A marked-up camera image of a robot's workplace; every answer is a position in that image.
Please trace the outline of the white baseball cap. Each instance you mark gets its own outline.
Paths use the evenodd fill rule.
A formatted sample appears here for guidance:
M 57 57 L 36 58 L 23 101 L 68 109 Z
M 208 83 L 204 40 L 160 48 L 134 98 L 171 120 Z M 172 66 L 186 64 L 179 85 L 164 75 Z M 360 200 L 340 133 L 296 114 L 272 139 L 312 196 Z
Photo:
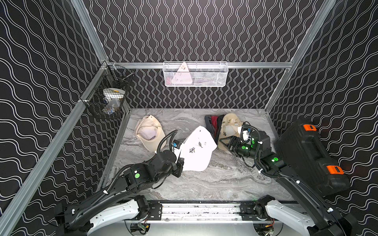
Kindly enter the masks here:
M 204 171 L 217 145 L 211 133 L 203 126 L 197 127 L 184 142 L 174 141 L 176 157 L 184 159 L 183 171 Z

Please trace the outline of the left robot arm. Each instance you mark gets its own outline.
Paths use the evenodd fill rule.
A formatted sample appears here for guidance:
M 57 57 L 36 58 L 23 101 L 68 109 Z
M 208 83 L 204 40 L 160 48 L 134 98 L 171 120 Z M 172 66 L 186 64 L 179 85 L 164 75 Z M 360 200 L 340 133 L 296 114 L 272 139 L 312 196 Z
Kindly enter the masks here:
M 77 203 L 55 206 L 56 235 L 86 236 L 114 221 L 142 220 L 150 207 L 139 193 L 169 175 L 180 177 L 184 164 L 184 158 L 164 150 L 148 161 L 121 168 L 104 189 Z

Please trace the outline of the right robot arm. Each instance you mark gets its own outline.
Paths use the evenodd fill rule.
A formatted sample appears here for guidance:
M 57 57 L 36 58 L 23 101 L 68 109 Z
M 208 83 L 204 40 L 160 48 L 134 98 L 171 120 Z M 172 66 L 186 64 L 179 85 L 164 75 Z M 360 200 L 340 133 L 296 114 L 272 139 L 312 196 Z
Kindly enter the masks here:
M 305 236 L 353 235 L 355 217 L 325 201 L 326 196 L 348 189 L 349 180 L 315 131 L 301 128 L 296 135 L 280 139 L 273 151 L 264 131 L 245 125 L 239 135 L 220 138 L 219 144 L 236 157 L 253 159 L 260 174 L 278 182 L 305 210 L 297 212 L 266 195 L 253 209 L 245 209 L 244 216 L 278 220 Z

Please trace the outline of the cream baseball cap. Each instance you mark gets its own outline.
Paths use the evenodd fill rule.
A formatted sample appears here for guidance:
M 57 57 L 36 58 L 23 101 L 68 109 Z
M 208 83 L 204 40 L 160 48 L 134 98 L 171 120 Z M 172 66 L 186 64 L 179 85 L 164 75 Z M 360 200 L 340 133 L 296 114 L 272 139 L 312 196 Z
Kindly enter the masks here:
M 165 133 L 161 123 L 152 115 L 144 116 L 135 127 L 135 136 L 150 152 L 156 152 Z

